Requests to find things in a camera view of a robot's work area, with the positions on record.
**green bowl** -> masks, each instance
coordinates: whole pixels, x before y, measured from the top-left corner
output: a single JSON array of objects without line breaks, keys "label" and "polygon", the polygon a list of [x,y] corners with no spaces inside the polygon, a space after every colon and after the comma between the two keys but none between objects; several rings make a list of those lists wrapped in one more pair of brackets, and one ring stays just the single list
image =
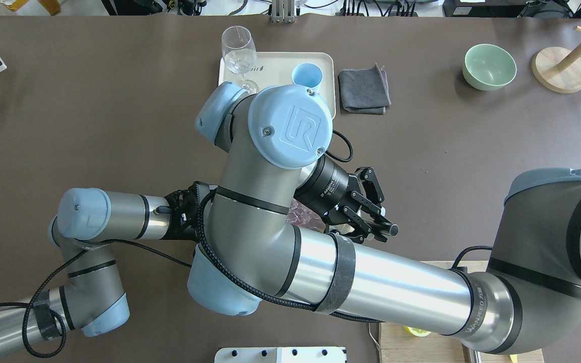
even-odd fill
[{"label": "green bowl", "polygon": [[514,80],[517,65],[512,56],[492,44],[477,44],[468,49],[463,77],[478,90],[498,90]]}]

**white label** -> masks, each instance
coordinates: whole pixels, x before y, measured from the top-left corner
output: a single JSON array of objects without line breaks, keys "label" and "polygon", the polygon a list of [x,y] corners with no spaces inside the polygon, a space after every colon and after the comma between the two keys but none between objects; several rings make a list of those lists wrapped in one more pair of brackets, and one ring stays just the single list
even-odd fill
[{"label": "white label", "polygon": [[470,10],[472,10],[472,7],[457,7],[452,15],[467,15],[470,14]]}]

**black box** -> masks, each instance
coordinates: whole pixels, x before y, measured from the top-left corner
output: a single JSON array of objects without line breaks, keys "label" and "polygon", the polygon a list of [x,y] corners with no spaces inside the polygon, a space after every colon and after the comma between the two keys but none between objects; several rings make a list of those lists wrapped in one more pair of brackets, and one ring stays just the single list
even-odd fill
[{"label": "black box", "polygon": [[443,14],[455,18],[516,18],[525,5],[526,0],[485,0],[482,3],[445,0]]}]

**white metal plate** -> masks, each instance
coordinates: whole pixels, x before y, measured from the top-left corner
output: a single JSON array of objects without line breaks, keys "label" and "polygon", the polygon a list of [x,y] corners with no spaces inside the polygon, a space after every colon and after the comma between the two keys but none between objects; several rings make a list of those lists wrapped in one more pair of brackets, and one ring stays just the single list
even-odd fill
[{"label": "white metal plate", "polygon": [[345,352],[345,347],[232,347],[219,349],[214,363],[346,363]]},{"label": "white metal plate", "polygon": [[[329,106],[331,116],[335,118],[335,75],[333,59],[326,53],[305,51],[258,51],[257,63],[246,73],[246,79],[257,83],[260,90],[270,86],[293,84],[291,72],[300,64],[311,63],[322,69],[324,78],[320,85],[320,96]],[[224,81],[240,81],[242,76],[226,68],[223,58],[219,65],[219,84]]]}]

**ur logo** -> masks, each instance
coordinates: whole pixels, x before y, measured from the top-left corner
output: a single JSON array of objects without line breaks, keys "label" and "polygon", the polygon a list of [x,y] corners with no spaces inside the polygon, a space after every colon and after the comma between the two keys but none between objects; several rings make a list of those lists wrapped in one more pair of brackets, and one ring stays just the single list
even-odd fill
[{"label": "ur logo", "polygon": [[281,137],[282,142],[310,152],[318,135],[321,119],[297,106],[293,107]]}]

